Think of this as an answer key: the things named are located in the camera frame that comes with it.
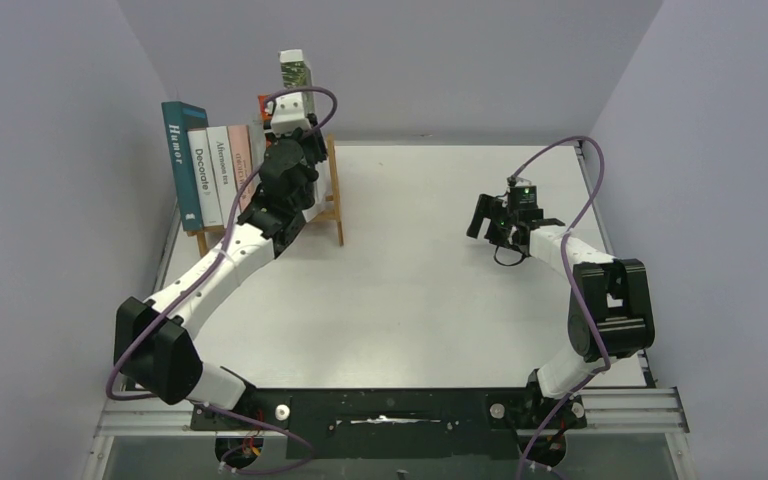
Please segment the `wooden book rack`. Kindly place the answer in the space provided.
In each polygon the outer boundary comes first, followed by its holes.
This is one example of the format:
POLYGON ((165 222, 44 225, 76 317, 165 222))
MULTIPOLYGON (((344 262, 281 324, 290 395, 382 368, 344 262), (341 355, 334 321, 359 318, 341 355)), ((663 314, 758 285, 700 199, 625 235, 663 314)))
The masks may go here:
MULTIPOLYGON (((329 169, 329 173, 327 175, 328 185, 326 188, 326 196, 320 203, 320 208, 317 210, 316 215, 312 219, 308 220, 308 223, 333 222, 336 226, 337 244, 340 247, 343 247, 345 245, 345 235, 343 228, 341 190, 334 135, 327 134, 325 137, 325 143, 327 147, 327 165, 329 169)), ((224 227, 213 226, 205 227, 199 231, 186 231, 185 234, 188 237, 194 238, 196 240, 199 254, 201 256, 205 256, 209 250, 207 235, 224 232, 224 227)))

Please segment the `orange book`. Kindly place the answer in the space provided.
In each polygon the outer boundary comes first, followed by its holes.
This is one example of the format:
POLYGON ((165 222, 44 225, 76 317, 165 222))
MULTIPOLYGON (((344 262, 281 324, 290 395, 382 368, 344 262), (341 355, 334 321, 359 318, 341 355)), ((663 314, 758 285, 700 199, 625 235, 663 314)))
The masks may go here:
POLYGON ((273 112, 272 104, 270 102, 267 102, 268 97, 269 95, 258 96, 260 122, 265 131, 271 130, 271 121, 272 121, 272 112, 273 112))

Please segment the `pink book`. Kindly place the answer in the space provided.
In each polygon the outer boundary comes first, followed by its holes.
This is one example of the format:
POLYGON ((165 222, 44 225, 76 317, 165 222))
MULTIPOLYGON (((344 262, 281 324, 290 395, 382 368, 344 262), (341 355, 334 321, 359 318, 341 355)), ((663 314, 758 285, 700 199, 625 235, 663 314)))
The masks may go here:
POLYGON ((227 132, 237 191, 242 191, 238 200, 239 212, 242 213, 249 204, 251 196, 255 190, 254 181, 251 181, 248 186, 243 189, 245 180, 253 170, 249 129, 247 125, 229 125, 227 127, 227 132))

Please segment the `grey book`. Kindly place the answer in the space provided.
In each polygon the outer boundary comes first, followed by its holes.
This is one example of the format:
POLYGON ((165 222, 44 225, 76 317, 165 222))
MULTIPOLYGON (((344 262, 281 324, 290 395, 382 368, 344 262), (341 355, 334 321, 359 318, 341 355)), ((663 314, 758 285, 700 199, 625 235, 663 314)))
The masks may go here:
POLYGON ((263 163, 267 148, 263 120, 258 113, 255 113, 248 122, 248 132, 252 167, 258 169, 263 163))
MULTIPOLYGON (((279 62, 283 86, 285 89, 312 86, 312 70, 307 56, 302 49, 282 50, 279 53, 279 62)), ((314 184, 314 206, 304 212, 305 219, 312 221, 317 215, 328 209, 327 197, 330 194, 331 178, 327 172, 327 165, 320 163, 316 166, 319 179, 314 184)))

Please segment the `white Afternoon tea book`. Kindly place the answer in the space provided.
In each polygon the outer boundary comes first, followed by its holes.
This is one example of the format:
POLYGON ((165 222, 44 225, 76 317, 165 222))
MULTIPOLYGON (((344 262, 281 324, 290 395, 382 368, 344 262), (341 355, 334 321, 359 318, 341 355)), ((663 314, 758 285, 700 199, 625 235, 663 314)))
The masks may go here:
POLYGON ((214 168, 223 224, 228 223, 237 194, 233 155, 226 126, 207 128, 207 138, 214 168))

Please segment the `white Decorate Furniture book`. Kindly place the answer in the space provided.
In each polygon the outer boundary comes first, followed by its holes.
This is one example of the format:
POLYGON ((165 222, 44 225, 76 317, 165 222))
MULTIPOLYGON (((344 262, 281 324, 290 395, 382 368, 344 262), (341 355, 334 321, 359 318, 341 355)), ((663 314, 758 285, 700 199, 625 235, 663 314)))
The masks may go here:
POLYGON ((202 222, 205 228, 223 224, 215 174, 205 128, 188 131, 202 222))

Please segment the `teal Humor book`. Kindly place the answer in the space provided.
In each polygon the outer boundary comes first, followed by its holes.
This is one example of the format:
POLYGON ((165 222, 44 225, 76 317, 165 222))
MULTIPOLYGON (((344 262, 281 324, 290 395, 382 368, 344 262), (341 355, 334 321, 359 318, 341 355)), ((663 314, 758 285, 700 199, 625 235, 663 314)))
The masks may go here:
POLYGON ((181 101, 162 102, 161 109, 182 228, 199 231, 204 224, 188 132, 206 128, 208 116, 203 108, 181 101))

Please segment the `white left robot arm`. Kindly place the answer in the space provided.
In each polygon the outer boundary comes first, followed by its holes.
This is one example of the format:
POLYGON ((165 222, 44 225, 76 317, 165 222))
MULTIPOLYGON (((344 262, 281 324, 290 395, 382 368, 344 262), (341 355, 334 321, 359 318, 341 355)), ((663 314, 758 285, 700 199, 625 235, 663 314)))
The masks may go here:
POLYGON ((217 247, 168 287, 146 300, 130 297, 117 309, 115 372, 145 388, 146 397, 170 405, 237 405, 246 381, 203 361, 194 340, 248 277, 294 242, 317 202, 317 166, 326 158, 319 132, 271 136, 254 196, 217 247))

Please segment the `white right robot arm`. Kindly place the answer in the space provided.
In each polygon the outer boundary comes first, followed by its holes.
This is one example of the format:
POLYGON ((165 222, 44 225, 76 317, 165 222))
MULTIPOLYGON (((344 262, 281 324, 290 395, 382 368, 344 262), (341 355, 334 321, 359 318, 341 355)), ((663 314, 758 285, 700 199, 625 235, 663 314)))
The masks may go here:
POLYGON ((544 214, 536 187, 511 186, 501 196, 479 195, 466 234, 516 252, 522 260, 539 260, 570 284, 568 344, 535 371, 539 389, 522 400, 524 417, 532 425, 550 425, 562 413, 561 397, 654 343, 644 264, 575 237, 561 220, 544 214))

